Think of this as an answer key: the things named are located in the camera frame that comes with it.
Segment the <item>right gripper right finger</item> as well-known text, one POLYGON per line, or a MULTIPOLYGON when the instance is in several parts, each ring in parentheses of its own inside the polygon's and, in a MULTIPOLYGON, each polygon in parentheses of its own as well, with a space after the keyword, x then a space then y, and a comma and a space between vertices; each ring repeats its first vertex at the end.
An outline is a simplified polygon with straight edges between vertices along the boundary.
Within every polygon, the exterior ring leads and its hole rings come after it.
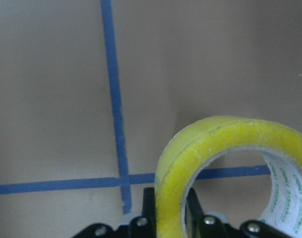
POLYGON ((188 192, 185 204, 185 227, 188 238, 201 238, 203 210, 194 188, 188 192))

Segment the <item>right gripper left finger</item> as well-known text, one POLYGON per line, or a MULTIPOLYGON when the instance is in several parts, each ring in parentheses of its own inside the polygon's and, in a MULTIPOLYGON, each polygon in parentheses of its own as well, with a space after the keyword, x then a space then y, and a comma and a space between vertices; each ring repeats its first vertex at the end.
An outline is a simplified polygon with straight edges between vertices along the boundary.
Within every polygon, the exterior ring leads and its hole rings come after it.
POLYGON ((155 189, 147 187, 143 190, 142 228, 146 238, 156 237, 155 189))

